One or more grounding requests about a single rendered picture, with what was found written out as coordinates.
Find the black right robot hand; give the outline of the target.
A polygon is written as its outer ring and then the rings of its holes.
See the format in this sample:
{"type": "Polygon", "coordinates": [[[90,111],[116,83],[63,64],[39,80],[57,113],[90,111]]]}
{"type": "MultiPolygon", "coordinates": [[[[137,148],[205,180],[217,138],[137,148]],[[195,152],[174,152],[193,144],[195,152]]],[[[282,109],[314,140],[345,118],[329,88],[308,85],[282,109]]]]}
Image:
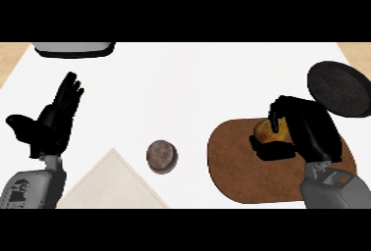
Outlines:
{"type": "Polygon", "coordinates": [[[289,159],[299,154],[307,163],[341,161],[341,142],[332,118],[320,103],[291,96],[279,96],[268,105],[267,128],[273,134],[285,130],[291,143],[249,141],[263,161],[289,159]]]}

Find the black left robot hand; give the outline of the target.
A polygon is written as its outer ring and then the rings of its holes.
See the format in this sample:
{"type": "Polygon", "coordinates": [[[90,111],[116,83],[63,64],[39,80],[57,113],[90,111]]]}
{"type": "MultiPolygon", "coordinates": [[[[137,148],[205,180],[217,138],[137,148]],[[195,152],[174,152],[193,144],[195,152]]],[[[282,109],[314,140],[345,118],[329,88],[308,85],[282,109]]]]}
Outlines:
{"type": "Polygon", "coordinates": [[[5,118],[16,139],[30,147],[30,159],[45,155],[59,156],[64,151],[82,93],[81,81],[73,73],[67,73],[53,102],[44,106],[36,120],[23,115],[10,115],[5,118]]]}

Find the yellow-brown pear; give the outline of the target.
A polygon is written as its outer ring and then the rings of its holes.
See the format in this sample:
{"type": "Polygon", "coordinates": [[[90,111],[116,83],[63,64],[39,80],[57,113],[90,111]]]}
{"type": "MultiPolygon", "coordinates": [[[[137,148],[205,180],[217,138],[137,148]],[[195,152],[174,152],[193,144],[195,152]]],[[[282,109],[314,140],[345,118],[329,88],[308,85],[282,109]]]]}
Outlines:
{"type": "Polygon", "coordinates": [[[288,127],[285,119],[277,120],[277,132],[271,131],[268,119],[263,119],[254,127],[254,137],[260,143],[285,141],[288,139],[288,127]]]}

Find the black round pan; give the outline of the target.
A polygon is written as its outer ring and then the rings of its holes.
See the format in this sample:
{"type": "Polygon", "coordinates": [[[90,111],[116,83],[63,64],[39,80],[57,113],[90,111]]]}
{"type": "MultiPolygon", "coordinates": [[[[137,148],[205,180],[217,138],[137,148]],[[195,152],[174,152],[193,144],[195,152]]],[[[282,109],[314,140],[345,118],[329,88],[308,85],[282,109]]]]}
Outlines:
{"type": "Polygon", "coordinates": [[[307,72],[307,88],[335,115],[371,116],[371,80],[351,66],[333,61],[316,63],[307,72]]]}

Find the brown wooden cutting board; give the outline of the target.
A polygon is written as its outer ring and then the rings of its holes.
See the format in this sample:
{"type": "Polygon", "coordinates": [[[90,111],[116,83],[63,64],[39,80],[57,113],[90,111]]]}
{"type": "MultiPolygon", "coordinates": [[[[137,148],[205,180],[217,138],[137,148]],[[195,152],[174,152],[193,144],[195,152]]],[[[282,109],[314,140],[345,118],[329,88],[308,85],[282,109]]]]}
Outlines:
{"type": "Polygon", "coordinates": [[[301,201],[299,183],[304,160],[263,161],[252,150],[249,136],[260,119],[221,123],[206,143],[206,166],[223,195],[240,204],[301,201]]]}

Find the beige cloth placemat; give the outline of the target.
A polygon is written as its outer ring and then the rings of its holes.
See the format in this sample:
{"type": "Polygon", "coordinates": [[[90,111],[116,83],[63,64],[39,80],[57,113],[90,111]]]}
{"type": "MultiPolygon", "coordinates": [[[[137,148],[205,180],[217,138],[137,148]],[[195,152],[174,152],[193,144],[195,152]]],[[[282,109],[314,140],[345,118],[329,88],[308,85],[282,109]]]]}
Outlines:
{"type": "Polygon", "coordinates": [[[63,195],[59,209],[156,209],[168,205],[112,149],[63,195]]]}

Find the grey and black appliance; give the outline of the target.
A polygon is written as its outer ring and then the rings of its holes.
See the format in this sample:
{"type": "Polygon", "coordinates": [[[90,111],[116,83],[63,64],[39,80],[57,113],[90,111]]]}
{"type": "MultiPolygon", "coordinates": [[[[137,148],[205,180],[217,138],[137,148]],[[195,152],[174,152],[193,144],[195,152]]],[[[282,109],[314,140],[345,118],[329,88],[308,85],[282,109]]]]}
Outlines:
{"type": "Polygon", "coordinates": [[[33,42],[36,53],[45,58],[81,59],[110,54],[113,42],[33,42]]]}

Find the brown-grey round stone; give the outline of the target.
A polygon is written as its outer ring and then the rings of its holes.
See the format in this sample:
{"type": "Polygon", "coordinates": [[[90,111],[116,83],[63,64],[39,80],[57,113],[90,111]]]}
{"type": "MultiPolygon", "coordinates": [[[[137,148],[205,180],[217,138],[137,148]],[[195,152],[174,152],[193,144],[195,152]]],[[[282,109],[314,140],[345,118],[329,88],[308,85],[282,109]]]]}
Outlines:
{"type": "Polygon", "coordinates": [[[146,162],[152,172],[159,175],[166,174],[177,164],[177,159],[174,145],[165,140],[153,141],[146,150],[146,162]]]}

